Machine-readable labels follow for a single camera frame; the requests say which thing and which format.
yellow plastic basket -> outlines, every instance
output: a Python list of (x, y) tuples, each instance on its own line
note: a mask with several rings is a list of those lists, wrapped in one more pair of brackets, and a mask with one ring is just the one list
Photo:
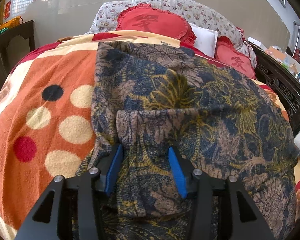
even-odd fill
[(21, 23), (23, 23), (22, 17), (21, 17), (21, 16), (17, 16), (17, 17), (15, 17), (15, 18), (13, 18), (13, 19), (7, 21), (6, 23), (1, 24), (1, 25), (0, 25), (0, 30), (2, 30), (2, 29), (4, 29), (4, 28), (9, 28), (9, 29), (10, 29), (10, 28), (13, 28), (13, 27), (19, 25), (21, 20), (22, 20)]

polka dot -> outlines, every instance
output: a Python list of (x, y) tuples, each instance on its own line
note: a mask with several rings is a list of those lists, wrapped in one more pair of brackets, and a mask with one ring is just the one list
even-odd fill
[(71, 103), (79, 108), (91, 107), (93, 86), (83, 85), (76, 88), (70, 95)]
[(63, 88), (59, 85), (51, 85), (42, 92), (42, 98), (46, 101), (56, 101), (63, 95)]
[(74, 144), (86, 143), (92, 136), (90, 122), (77, 115), (64, 119), (59, 125), (59, 132), (63, 139)]
[(68, 151), (56, 150), (45, 157), (45, 168), (52, 177), (63, 175), (66, 178), (74, 176), (81, 163), (80, 158)]
[(33, 108), (27, 113), (26, 124), (28, 127), (37, 130), (47, 126), (50, 122), (51, 114), (47, 108), (40, 106)]
[(37, 153), (37, 146), (30, 137), (19, 137), (13, 144), (13, 150), (20, 162), (28, 163)]

beige wall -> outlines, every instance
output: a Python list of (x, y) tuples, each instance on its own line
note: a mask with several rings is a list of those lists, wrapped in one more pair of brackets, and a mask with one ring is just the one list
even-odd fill
[[(34, 20), (36, 46), (87, 32), (104, 2), (113, 0), (11, 0), (11, 16)], [(195, 0), (212, 7), (266, 47), (286, 49), (289, 32), (266, 0)]]

pillow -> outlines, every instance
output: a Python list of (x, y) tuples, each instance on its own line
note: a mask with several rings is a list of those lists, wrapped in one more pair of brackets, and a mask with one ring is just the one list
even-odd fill
[(201, 28), (193, 23), (189, 23), (192, 31), (197, 36), (194, 47), (209, 57), (214, 57), (217, 45), (218, 32)]
[(140, 3), (122, 11), (118, 17), (116, 30), (157, 33), (192, 46), (196, 39), (191, 26), (184, 18), (170, 11), (152, 8), (146, 3)]
[(231, 41), (225, 37), (219, 37), (217, 41), (215, 58), (222, 63), (225, 63), (248, 78), (256, 79), (254, 68), (251, 65), (250, 59), (236, 51), (233, 48)]

red circle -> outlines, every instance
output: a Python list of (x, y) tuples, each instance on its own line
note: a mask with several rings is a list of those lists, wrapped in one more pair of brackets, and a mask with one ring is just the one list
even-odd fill
[(16, 158), (20, 162), (28, 163), (32, 161), (37, 153), (37, 146), (30, 137), (19, 137), (13, 145), (13, 150)]

